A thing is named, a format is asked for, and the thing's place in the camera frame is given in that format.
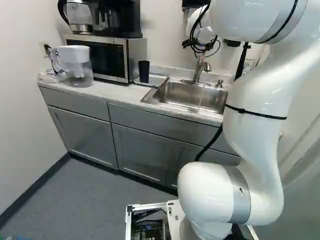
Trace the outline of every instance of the stainless steel sink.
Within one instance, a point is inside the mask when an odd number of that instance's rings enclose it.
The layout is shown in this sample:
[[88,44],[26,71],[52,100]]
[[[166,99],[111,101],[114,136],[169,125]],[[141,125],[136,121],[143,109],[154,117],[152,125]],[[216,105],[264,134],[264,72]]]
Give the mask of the stainless steel sink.
[[150,90],[141,102],[192,113],[222,115],[229,89],[229,86],[219,88],[170,78],[158,89]]

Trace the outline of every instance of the black cup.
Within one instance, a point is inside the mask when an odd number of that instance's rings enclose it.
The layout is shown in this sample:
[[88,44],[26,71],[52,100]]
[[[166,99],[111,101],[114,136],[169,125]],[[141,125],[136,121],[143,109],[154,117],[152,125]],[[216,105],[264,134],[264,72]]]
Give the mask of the black cup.
[[150,62],[149,61],[139,61],[139,75],[140,83],[149,83],[149,72],[150,72]]

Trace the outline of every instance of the cabinet door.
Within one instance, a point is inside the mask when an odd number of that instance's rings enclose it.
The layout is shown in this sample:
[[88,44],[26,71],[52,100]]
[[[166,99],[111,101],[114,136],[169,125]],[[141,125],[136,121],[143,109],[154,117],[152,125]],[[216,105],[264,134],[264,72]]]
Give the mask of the cabinet door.
[[69,152],[118,169],[110,123],[51,106],[48,109]]
[[175,140],[112,123],[119,169],[164,185]]
[[[171,188],[177,187],[177,180],[180,169],[184,165],[193,162],[197,154],[203,149],[200,146],[184,142],[177,142],[175,146],[176,157],[170,162],[166,181],[166,185]],[[228,166],[237,166],[240,163],[241,158],[232,154],[208,149],[202,155],[200,161]]]

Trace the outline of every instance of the kitchenette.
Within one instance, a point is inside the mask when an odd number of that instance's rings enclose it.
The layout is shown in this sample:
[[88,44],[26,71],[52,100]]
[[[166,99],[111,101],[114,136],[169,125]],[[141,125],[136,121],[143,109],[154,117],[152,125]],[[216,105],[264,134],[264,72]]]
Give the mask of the kitchenette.
[[[82,88],[41,79],[38,85],[70,153],[175,189],[179,170],[222,123],[230,86],[216,85],[230,76],[204,73],[206,82],[190,84],[183,80],[192,79],[192,70],[150,69],[167,76],[159,86],[94,81]],[[241,160],[222,134],[201,161],[236,166]]]

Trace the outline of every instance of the coffee maker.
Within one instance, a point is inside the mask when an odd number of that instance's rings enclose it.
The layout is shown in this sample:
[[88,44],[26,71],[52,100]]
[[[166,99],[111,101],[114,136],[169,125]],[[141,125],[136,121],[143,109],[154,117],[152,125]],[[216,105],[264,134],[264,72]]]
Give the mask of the coffee maker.
[[140,0],[85,0],[90,8],[93,34],[113,38],[142,38]]

